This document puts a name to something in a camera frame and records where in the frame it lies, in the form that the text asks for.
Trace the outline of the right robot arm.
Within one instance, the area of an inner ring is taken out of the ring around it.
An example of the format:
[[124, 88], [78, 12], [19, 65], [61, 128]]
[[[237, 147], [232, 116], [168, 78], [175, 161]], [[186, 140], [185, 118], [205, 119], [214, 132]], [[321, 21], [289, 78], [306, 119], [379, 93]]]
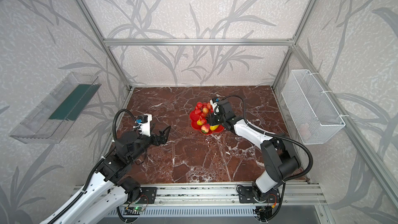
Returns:
[[[222, 125], [226, 130], [245, 138], [262, 152], [265, 171], [252, 184], [249, 198], [263, 203], [268, 195], [276, 191], [286, 182], [302, 177], [311, 171], [314, 159], [309, 149], [302, 143], [286, 137], [284, 134], [274, 134], [250, 123], [246, 118], [246, 104], [243, 103], [243, 115], [237, 116], [227, 97], [217, 97], [210, 100], [213, 113], [207, 120], [210, 125]], [[303, 150], [308, 157], [307, 167], [300, 173], [293, 173], [301, 166], [301, 160], [296, 147]]]

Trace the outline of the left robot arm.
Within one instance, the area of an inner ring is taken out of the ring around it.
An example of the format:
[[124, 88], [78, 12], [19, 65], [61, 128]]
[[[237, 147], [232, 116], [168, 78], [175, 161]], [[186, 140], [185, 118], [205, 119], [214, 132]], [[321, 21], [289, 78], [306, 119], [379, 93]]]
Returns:
[[85, 184], [45, 224], [96, 224], [111, 210], [140, 196], [140, 184], [126, 173], [150, 146], [167, 142], [171, 127], [158, 134], [128, 131], [115, 141], [115, 150], [102, 158], [89, 173]]

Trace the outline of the green yellow fake cucumber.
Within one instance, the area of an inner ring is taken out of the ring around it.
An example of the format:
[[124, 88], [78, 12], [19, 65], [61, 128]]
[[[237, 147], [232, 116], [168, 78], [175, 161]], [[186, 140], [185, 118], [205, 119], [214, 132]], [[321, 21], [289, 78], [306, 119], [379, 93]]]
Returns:
[[214, 131], [214, 130], [218, 129], [218, 127], [219, 127], [219, 125], [212, 125], [212, 126], [210, 126], [210, 130]]

